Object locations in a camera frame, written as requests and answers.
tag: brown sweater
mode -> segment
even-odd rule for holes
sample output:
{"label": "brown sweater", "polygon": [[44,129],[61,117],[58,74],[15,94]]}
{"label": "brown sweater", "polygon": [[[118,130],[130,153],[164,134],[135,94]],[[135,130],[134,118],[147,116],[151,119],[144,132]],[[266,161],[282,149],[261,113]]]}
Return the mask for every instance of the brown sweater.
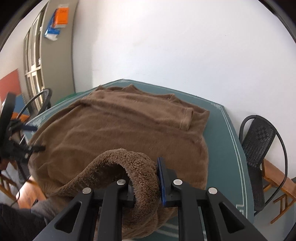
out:
{"label": "brown sweater", "polygon": [[31,143],[46,150],[31,156],[30,172],[49,197],[35,209],[51,219],[82,188],[106,187],[125,171],[137,184],[136,206],[123,212],[123,238],[149,235],[174,212],[159,204],[157,157],[164,157],[178,178],[206,187],[202,133],[208,116],[173,94],[152,95],[133,85],[98,87],[53,115],[32,137]]}

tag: green table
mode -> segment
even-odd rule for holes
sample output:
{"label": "green table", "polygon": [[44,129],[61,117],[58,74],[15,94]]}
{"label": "green table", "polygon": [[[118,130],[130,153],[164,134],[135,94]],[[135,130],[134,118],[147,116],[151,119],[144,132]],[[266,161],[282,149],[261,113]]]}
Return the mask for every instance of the green table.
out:
{"label": "green table", "polygon": [[[207,187],[216,187],[250,222],[253,222],[253,194],[247,170],[246,158],[239,143],[238,136],[224,107],[220,104],[184,92],[133,80],[117,80],[103,86],[125,87],[130,84],[135,85],[140,90],[154,94],[174,93],[179,99],[196,104],[210,111],[210,117],[204,131],[204,137],[209,151],[209,172]],[[53,106],[49,110],[32,119],[29,124],[39,127],[54,113],[61,110],[62,108],[67,107],[75,100],[88,95],[90,92],[92,92],[92,90],[62,101],[58,105]],[[32,135],[32,132],[25,133],[27,140],[29,140]],[[177,217],[169,220],[159,230],[141,240],[177,241]]]}

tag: wall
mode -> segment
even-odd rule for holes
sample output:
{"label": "wall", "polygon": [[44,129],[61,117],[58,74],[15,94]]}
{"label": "wall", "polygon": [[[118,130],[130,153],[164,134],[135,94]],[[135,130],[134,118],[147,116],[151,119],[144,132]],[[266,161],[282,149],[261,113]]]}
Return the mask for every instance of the wall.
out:
{"label": "wall", "polygon": [[[237,131],[262,115],[296,176],[296,44],[258,0],[80,0],[73,30],[76,91],[128,78],[220,103]],[[278,140],[267,158],[284,170]]]}
{"label": "wall", "polygon": [[0,52],[0,79],[13,70],[18,69],[20,85],[26,101],[29,101],[29,96],[26,90],[27,87],[24,76],[24,38],[38,13],[46,3],[47,0],[41,1],[26,17],[24,17],[19,22]]}

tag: black chair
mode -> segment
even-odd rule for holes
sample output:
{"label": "black chair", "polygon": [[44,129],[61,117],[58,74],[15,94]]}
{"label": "black chair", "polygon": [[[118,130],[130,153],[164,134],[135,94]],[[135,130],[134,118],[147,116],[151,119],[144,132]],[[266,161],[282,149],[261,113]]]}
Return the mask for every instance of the black chair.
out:
{"label": "black chair", "polygon": [[[25,107],[20,111],[20,113],[17,116],[17,119],[21,117],[21,115],[24,113],[24,111],[28,108],[30,109],[32,102],[38,98],[40,95],[42,95],[43,98],[43,104],[41,106],[41,109],[38,111],[37,115],[43,113],[46,109],[51,108],[51,103],[50,103],[50,98],[52,96],[52,90],[49,88],[46,88],[42,91],[40,91],[37,95],[35,95],[26,105]],[[25,137],[20,141],[20,144],[25,145],[26,140]],[[28,164],[24,162],[18,163],[18,177],[20,183],[25,183],[26,180],[30,177],[29,169],[28,169]]]}
{"label": "black chair", "polygon": [[42,91],[40,91],[37,95],[35,95],[26,105],[25,107],[20,111],[20,113],[17,116],[17,119],[21,117],[21,115],[24,113],[26,109],[31,109],[32,102],[37,99],[40,95],[42,95],[43,98],[43,104],[41,106],[41,109],[38,111],[37,115],[43,113],[46,109],[49,109],[51,107],[50,104],[50,98],[52,97],[52,90],[49,88],[46,88]]}
{"label": "black chair", "polygon": [[[251,126],[244,138],[243,131],[244,126],[248,120],[254,119]],[[275,136],[278,137],[284,151],[285,156],[285,177],[279,187],[271,195],[271,197],[265,202],[263,192],[262,173],[260,165],[267,154]],[[288,175],[288,158],[284,142],[276,130],[276,128],[265,118],[259,115],[250,115],[246,117],[239,129],[239,141],[242,145],[244,153],[246,155],[248,172],[250,176],[253,198],[254,198],[254,215],[258,214],[263,208],[274,198],[274,196],[281,189],[285,183]]]}

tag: silver screw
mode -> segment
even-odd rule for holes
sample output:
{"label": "silver screw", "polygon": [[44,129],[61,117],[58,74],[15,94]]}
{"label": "silver screw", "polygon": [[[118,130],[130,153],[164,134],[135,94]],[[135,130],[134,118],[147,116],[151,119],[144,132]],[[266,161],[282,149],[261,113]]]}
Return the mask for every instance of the silver screw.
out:
{"label": "silver screw", "polygon": [[89,194],[91,192],[91,188],[83,188],[82,192],[84,194]]}
{"label": "silver screw", "polygon": [[124,179],[119,179],[118,181],[117,181],[117,184],[118,185],[124,185],[126,183],[126,181],[124,180]]}
{"label": "silver screw", "polygon": [[175,185],[179,186],[179,185],[181,185],[183,182],[182,182],[182,180],[180,180],[180,179],[175,179],[175,180],[173,181],[173,183],[174,183]]}
{"label": "silver screw", "polygon": [[218,190],[216,188],[209,188],[209,193],[216,194]]}

